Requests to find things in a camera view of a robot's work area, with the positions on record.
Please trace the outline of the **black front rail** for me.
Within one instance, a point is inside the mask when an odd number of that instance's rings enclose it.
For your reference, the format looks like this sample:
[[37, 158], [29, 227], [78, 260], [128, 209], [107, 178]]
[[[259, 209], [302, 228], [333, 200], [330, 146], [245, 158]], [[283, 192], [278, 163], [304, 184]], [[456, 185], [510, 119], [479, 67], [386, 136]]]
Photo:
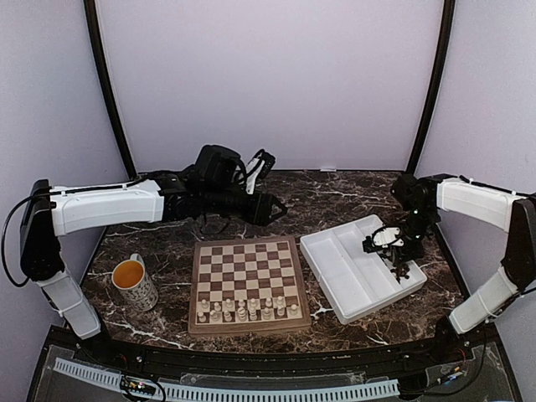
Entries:
[[176, 379], [182, 374], [221, 374], [231, 376], [313, 376], [364, 372], [400, 378], [403, 385], [414, 392], [444, 392], [435, 385], [427, 369], [452, 363], [467, 372], [469, 382], [476, 381], [483, 371], [486, 354], [469, 348], [452, 348], [434, 355], [436, 344], [429, 338], [423, 342], [395, 346], [362, 348], [324, 353], [210, 353], [159, 348], [104, 338], [80, 341], [72, 331], [52, 326], [45, 339], [45, 347], [58, 346], [73, 352], [74, 356], [145, 378]]

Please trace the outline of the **black enclosure frame post left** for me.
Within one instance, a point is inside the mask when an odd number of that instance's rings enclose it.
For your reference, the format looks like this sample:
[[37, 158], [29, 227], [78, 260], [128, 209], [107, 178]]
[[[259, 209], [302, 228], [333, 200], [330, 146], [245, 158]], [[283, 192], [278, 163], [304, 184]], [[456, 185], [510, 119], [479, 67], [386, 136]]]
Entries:
[[126, 175], [129, 178], [134, 178], [137, 175], [137, 170], [127, 144], [126, 134], [121, 123], [114, 90], [111, 84], [111, 77], [106, 63], [105, 49], [100, 31], [101, 27], [97, 15], [97, 3], [94, 0], [84, 0], [83, 4], [96, 73], [100, 83], [101, 94], [105, 102], [106, 112], [111, 124], [112, 133]]

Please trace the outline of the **black enclosure frame post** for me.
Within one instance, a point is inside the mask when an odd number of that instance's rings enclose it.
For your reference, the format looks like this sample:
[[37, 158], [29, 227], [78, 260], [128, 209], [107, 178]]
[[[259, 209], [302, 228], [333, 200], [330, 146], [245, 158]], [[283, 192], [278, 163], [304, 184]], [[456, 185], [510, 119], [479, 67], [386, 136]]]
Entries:
[[406, 165], [405, 172], [415, 174], [420, 162], [420, 157], [424, 150], [425, 141], [430, 129], [436, 102], [439, 95], [443, 72], [446, 64], [449, 43], [451, 39], [452, 25], [456, 8], [455, 0], [445, 0], [443, 2], [441, 24], [436, 45], [435, 57], [430, 73], [430, 81], [426, 92], [425, 102], [423, 105], [420, 122], [415, 134], [415, 140], [411, 149], [409, 161]]
[[127, 144], [126, 134], [121, 123], [114, 90], [111, 84], [111, 77], [106, 63], [105, 49], [100, 31], [101, 27], [97, 15], [97, 3], [94, 0], [84, 0], [83, 4], [96, 73], [100, 83], [101, 94], [105, 102], [106, 112], [111, 124], [112, 133], [126, 175], [129, 178], [134, 178], [137, 175], [137, 170]]

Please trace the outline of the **wooden chess board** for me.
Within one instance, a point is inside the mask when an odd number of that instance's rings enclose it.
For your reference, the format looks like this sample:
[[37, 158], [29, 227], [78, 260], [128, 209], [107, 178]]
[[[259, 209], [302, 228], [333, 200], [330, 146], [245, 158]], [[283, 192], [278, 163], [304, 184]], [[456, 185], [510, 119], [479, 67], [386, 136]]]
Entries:
[[[276, 298], [284, 297], [286, 316], [278, 317]], [[226, 299], [234, 301], [228, 309]], [[250, 299], [258, 299], [256, 321], [249, 319]], [[262, 319], [264, 301], [270, 298], [272, 319]], [[203, 309], [201, 301], [209, 301]], [[236, 316], [239, 299], [245, 300], [247, 321]], [[209, 313], [214, 303], [222, 310], [221, 322], [211, 324]], [[296, 316], [289, 307], [298, 305]], [[224, 311], [231, 312], [232, 321], [225, 322]], [[199, 322], [197, 314], [204, 312], [207, 321]], [[198, 242], [194, 247], [193, 276], [188, 317], [188, 333], [193, 337], [238, 336], [248, 332], [260, 334], [307, 330], [312, 323], [298, 257], [296, 240], [292, 236], [267, 237], [252, 240], [220, 240]]]

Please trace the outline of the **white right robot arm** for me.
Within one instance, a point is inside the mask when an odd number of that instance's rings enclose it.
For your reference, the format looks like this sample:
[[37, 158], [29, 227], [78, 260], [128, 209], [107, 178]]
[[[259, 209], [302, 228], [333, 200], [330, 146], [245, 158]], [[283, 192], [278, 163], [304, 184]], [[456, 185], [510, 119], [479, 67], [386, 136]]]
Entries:
[[373, 245], [401, 271], [424, 255], [425, 235], [439, 226], [472, 285], [470, 296], [442, 320], [447, 331], [428, 343], [433, 362], [447, 362], [460, 348], [458, 336], [489, 320], [513, 323], [508, 308], [528, 319], [525, 328], [535, 328], [528, 310], [535, 305], [534, 195], [451, 174], [401, 174], [389, 192], [405, 216], [374, 234]]

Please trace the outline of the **patterned mug with orange liquid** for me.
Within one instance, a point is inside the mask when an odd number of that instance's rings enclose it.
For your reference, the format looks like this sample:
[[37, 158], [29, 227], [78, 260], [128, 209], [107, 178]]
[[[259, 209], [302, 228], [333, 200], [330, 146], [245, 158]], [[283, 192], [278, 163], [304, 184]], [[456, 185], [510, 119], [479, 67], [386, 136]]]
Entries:
[[112, 271], [111, 280], [120, 296], [135, 311], [148, 312], [157, 305], [157, 289], [140, 254], [134, 253], [119, 263]]

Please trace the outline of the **white divided plastic tray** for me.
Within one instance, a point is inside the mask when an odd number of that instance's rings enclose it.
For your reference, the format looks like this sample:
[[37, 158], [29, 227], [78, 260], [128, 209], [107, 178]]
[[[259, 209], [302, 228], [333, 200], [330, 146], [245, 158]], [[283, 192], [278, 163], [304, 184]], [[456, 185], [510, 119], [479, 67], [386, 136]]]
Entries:
[[301, 237], [300, 250], [343, 325], [418, 291], [427, 281], [414, 262], [397, 279], [389, 261], [363, 251], [365, 237], [383, 225], [375, 214]]

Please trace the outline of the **black enclosure frame post right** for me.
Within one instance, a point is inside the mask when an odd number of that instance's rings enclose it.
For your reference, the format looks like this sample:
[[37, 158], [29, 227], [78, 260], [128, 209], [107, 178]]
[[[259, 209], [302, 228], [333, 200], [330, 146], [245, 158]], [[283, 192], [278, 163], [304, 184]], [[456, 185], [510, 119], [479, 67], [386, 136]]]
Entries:
[[430, 81], [426, 92], [425, 102], [423, 105], [420, 122], [415, 134], [415, 140], [411, 149], [409, 161], [406, 165], [405, 172], [415, 174], [420, 162], [420, 157], [424, 150], [425, 141], [430, 129], [436, 102], [439, 95], [443, 72], [446, 64], [449, 43], [451, 39], [452, 25], [456, 8], [455, 0], [445, 0], [443, 2], [441, 24], [436, 45], [435, 57], [430, 73]]

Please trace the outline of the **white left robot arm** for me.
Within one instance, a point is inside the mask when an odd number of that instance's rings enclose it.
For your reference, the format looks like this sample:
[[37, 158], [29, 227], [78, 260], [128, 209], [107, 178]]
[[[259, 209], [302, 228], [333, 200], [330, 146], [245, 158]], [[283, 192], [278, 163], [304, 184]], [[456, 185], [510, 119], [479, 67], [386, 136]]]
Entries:
[[59, 237], [115, 224], [174, 222], [206, 214], [267, 226], [287, 212], [276, 196], [256, 188], [275, 162], [263, 149], [244, 163], [227, 147], [205, 145], [195, 163], [182, 171], [141, 173], [125, 183], [53, 187], [41, 179], [16, 205], [24, 209], [21, 271], [41, 288], [77, 338], [86, 340], [85, 351], [100, 365], [110, 365], [118, 358], [118, 347], [102, 334], [104, 323], [69, 273]]

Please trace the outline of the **pile of dark chess pieces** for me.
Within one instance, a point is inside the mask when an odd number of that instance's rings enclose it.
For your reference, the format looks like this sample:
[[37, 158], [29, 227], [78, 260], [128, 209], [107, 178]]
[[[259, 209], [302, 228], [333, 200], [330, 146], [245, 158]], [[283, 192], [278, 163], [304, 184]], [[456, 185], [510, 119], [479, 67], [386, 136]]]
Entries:
[[408, 280], [410, 278], [410, 268], [406, 263], [394, 265], [390, 272], [394, 275], [397, 282], [400, 282], [401, 279]]

